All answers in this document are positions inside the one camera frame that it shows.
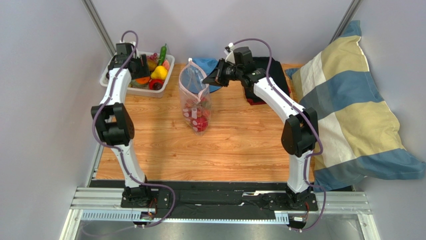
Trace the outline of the orange fruit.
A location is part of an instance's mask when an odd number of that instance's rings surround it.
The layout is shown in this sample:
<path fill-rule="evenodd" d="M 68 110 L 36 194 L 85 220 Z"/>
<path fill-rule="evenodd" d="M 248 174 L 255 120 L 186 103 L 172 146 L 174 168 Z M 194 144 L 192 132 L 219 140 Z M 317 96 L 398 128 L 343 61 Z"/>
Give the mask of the orange fruit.
<path fill-rule="evenodd" d="M 151 80 L 150 76 L 146 76 L 146 77 L 140 77 L 135 79 L 135 82 L 138 83 L 139 85 L 145 85 L 148 84 Z"/>

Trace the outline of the yellow pear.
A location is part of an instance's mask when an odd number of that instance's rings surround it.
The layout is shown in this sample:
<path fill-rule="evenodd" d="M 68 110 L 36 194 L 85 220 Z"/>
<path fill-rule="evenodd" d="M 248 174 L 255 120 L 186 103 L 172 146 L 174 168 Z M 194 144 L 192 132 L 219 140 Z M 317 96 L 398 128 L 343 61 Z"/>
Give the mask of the yellow pear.
<path fill-rule="evenodd" d="M 164 80 L 166 80 L 166 78 L 168 76 L 168 72 L 169 71 L 164 66 L 159 65 L 151 73 L 150 77 L 151 77 L 151 79 L 154 79 L 154 80 L 158 79 L 158 80 L 164 81 Z"/>

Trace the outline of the clear zip top bag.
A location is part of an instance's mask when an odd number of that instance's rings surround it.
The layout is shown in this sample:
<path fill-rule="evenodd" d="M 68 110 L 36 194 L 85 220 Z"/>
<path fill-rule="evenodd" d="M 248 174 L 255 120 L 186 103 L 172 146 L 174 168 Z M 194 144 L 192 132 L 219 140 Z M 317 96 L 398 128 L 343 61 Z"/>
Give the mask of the clear zip top bag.
<path fill-rule="evenodd" d="M 212 113 L 210 89 L 203 80 L 205 71 L 189 58 L 178 77 L 181 114 L 185 123 L 197 136 L 207 131 Z"/>

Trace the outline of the red lychee bunch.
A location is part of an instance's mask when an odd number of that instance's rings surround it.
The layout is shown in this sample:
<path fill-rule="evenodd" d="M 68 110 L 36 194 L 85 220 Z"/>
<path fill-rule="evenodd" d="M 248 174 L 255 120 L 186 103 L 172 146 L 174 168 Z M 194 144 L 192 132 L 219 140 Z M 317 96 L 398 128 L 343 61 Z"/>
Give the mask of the red lychee bunch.
<path fill-rule="evenodd" d="M 209 126 L 211 103 L 206 97 L 200 101 L 188 99 L 183 105 L 182 115 L 196 133 L 202 134 Z"/>

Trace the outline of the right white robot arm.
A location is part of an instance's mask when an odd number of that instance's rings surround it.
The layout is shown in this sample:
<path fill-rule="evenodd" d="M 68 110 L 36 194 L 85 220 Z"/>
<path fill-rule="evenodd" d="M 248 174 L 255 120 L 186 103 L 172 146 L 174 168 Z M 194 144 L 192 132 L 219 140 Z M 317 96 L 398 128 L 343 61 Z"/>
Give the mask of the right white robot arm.
<path fill-rule="evenodd" d="M 290 159 L 284 202 L 290 209 L 300 208 L 311 193 L 308 175 L 318 138 L 318 115 L 313 108 L 304 108 L 285 94 L 268 70 L 257 68 L 249 47 L 229 46 L 226 51 L 227 57 L 220 59 L 202 82 L 227 87 L 230 81 L 239 81 L 279 116 L 284 124 L 281 144 Z"/>

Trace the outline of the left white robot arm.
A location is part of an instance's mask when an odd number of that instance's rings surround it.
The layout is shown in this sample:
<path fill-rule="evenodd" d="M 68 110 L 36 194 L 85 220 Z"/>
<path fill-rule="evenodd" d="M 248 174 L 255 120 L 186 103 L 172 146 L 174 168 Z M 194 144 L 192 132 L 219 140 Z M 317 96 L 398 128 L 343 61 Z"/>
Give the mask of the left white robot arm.
<path fill-rule="evenodd" d="M 124 175 L 121 207 L 148 208 L 154 203 L 151 187 L 137 161 L 134 149 L 135 128 L 125 107 L 132 76 L 142 70 L 143 63 L 135 42 L 120 42 L 107 66 L 108 83 L 99 105 L 91 108 L 92 133 L 118 159 Z"/>

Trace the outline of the brown kiwi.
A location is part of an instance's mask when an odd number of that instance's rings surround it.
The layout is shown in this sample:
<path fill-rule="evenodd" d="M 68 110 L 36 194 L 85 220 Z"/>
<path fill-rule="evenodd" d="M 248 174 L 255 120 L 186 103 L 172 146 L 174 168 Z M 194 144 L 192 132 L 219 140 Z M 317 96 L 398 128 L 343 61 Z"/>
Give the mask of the brown kiwi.
<path fill-rule="evenodd" d="M 158 63 L 155 60 L 148 59 L 147 60 L 147 66 L 150 72 L 153 72 L 156 67 L 158 66 Z"/>

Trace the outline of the dark mangosteen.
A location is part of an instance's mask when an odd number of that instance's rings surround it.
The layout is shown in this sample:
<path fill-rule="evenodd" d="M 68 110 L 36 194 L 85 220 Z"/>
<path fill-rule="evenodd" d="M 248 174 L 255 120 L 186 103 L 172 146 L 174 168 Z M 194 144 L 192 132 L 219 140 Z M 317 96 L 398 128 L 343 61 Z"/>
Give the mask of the dark mangosteen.
<path fill-rule="evenodd" d="M 152 91 L 159 91 L 162 89 L 164 81 L 161 79 L 151 79 L 149 81 L 149 89 Z"/>

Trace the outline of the purple grapes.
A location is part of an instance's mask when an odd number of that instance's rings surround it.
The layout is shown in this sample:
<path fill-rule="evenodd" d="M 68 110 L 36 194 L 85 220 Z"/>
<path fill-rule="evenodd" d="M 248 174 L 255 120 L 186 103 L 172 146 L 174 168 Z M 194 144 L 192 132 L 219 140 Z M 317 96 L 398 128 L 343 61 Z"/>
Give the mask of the purple grapes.
<path fill-rule="evenodd" d="M 152 60 L 152 61 L 158 62 L 159 55 L 158 55 L 156 52 L 154 52 L 153 54 L 151 54 L 151 55 L 147 56 L 147 58 L 148 58 L 149 60 Z"/>

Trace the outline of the blue bucket hat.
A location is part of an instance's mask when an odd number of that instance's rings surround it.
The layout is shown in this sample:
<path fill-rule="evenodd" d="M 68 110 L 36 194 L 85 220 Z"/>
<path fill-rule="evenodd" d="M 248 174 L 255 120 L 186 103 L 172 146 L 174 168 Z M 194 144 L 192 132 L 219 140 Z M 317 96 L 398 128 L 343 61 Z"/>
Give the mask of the blue bucket hat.
<path fill-rule="evenodd" d="M 196 65 L 198 65 L 203 71 L 204 73 L 208 76 L 209 74 L 211 74 L 213 72 L 213 70 L 215 69 L 216 65 L 218 64 L 218 60 L 215 58 L 192 58 L 192 62 Z M 200 84 L 196 83 L 192 83 L 190 85 L 189 91 L 197 94 L 199 92 L 199 86 Z"/>

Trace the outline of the white plastic fruit basket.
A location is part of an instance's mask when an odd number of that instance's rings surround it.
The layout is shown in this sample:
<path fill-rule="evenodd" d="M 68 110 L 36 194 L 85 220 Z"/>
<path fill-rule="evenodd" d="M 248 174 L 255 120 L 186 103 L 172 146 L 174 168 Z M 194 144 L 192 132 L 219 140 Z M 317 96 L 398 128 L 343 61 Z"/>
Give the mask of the white plastic fruit basket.
<path fill-rule="evenodd" d="M 146 52 L 146 51 L 139 51 L 139 54 L 146 54 L 147 56 L 154 54 L 154 52 Z M 172 72 L 174 69 L 174 65 L 175 65 L 175 57 L 173 55 L 170 54 L 166 54 L 166 60 L 169 62 L 170 64 L 170 68 L 168 70 L 168 74 L 166 79 L 164 80 L 163 86 L 161 89 L 159 90 L 150 90 L 149 86 L 146 86 L 144 88 L 133 88 L 133 87 L 128 87 L 127 88 L 127 92 L 126 94 L 128 95 L 136 95 L 136 96 L 143 96 L 143 97 L 151 97 L 151 98 L 162 98 L 165 92 L 165 89 L 167 87 L 167 84 L 170 81 L 170 78 L 172 76 Z M 108 72 L 108 64 L 107 66 L 104 68 L 104 71 L 99 79 L 99 84 L 103 87 L 107 87 L 108 86 L 108 78 L 106 78 L 107 72 Z"/>

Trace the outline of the watermelon slice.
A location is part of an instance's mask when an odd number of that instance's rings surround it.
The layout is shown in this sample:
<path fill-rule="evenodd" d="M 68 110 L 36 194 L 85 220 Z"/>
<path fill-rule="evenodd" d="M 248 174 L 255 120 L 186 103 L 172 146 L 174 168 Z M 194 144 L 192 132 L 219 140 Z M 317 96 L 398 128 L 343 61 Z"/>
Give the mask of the watermelon slice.
<path fill-rule="evenodd" d="M 169 71 L 169 70 L 170 70 L 170 67 L 171 67 L 170 62 L 169 62 L 167 59 L 163 62 L 162 66 L 163 66 L 163 67 L 164 67 L 167 71 Z"/>

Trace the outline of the green cucumber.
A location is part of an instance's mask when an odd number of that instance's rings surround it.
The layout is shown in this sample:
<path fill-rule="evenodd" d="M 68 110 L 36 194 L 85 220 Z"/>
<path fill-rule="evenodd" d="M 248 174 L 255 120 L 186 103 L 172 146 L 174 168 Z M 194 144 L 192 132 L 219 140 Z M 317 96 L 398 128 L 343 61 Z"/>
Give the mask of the green cucumber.
<path fill-rule="evenodd" d="M 160 49 L 160 54 L 157 62 L 158 66 L 162 66 L 164 61 L 166 60 L 167 49 L 167 44 L 165 43 Z"/>

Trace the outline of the black folded cloth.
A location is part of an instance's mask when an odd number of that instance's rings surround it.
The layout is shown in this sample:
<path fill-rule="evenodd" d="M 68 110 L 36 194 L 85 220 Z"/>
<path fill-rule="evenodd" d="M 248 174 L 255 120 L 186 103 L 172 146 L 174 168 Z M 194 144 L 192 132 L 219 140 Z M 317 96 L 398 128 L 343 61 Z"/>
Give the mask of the black folded cloth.
<path fill-rule="evenodd" d="M 262 68 L 264 70 L 267 69 L 268 63 L 269 63 L 269 57 L 253 57 L 254 63 L 256 68 Z M 287 95 L 290 95 L 290 89 L 287 84 L 286 76 L 284 73 L 284 70 L 282 68 L 282 65 L 279 61 L 272 58 L 271 65 L 269 68 L 269 77 L 273 79 L 275 84 Z M 264 105 L 265 102 L 260 98 L 257 97 L 253 90 L 250 90 L 248 88 L 244 88 L 244 94 L 245 99 L 250 105 Z"/>

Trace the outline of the striped blue yellow pillow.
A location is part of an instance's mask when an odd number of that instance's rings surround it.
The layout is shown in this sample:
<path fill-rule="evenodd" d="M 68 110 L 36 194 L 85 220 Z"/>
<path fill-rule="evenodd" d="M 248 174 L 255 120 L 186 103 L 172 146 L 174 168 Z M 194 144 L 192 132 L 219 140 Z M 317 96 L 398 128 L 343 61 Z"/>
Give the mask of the striped blue yellow pillow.
<path fill-rule="evenodd" d="M 318 115 L 315 190 L 332 191 L 366 177 L 420 180 L 426 164 L 403 146 L 400 122 L 378 91 L 360 46 L 361 24 L 343 34 L 308 63 L 290 68 L 298 103 Z"/>

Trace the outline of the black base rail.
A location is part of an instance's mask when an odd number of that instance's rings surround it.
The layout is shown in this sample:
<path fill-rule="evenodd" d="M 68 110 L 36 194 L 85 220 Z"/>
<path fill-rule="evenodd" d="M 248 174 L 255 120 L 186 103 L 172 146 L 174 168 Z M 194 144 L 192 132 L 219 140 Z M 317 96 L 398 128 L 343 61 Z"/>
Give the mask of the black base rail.
<path fill-rule="evenodd" d="M 138 222 L 163 218 L 189 221 L 282 221 L 281 214 L 329 213 L 350 187 L 328 193 L 312 188 L 295 195 L 282 182 L 154 181 L 150 190 L 130 190 L 122 180 L 93 180 L 90 188 L 117 190 L 116 206 L 136 213 Z"/>

